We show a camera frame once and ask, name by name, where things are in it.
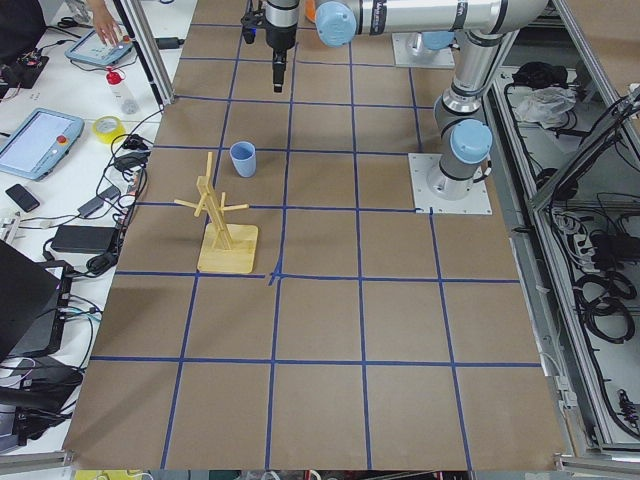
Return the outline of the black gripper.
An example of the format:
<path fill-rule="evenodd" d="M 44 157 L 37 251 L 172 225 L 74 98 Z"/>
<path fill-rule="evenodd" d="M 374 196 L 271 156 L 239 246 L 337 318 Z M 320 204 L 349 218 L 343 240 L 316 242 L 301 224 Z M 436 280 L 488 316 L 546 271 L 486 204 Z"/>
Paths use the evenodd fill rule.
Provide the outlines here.
<path fill-rule="evenodd" d="M 283 92 L 287 54 L 295 46 L 299 20 L 298 0 L 249 1 L 241 18 L 242 37 L 247 45 L 255 42 L 256 31 L 265 31 L 272 49 L 272 84 L 275 93 Z"/>

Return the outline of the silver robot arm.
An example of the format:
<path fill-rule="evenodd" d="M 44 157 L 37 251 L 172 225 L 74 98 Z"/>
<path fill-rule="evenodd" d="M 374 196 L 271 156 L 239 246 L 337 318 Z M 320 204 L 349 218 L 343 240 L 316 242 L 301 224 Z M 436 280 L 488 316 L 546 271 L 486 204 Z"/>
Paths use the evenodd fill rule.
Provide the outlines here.
<path fill-rule="evenodd" d="M 429 189 L 446 200 L 465 198 L 493 143 L 480 120 L 482 97 L 493 82 L 506 37 L 532 22 L 543 1 L 317 1 L 315 26 L 321 41 L 341 47 L 355 36 L 448 32 L 460 54 L 450 86 L 437 99 L 434 116 L 443 151 L 429 170 Z"/>
<path fill-rule="evenodd" d="M 422 55 L 426 51 L 440 51 L 455 43 L 453 31 L 427 31 L 411 35 L 409 48 L 414 55 Z"/>

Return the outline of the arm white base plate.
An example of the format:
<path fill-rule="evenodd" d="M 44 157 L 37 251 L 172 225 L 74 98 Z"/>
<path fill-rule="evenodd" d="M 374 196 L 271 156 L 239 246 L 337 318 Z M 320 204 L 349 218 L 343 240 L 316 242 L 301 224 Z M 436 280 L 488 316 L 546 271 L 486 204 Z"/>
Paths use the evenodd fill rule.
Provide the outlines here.
<path fill-rule="evenodd" d="M 491 215 L 486 182 L 453 180 L 440 169 L 441 154 L 410 153 L 414 209 L 424 214 Z"/>
<path fill-rule="evenodd" d="M 394 33 L 392 45 L 397 67 L 453 69 L 451 45 L 455 34 L 449 31 Z"/>

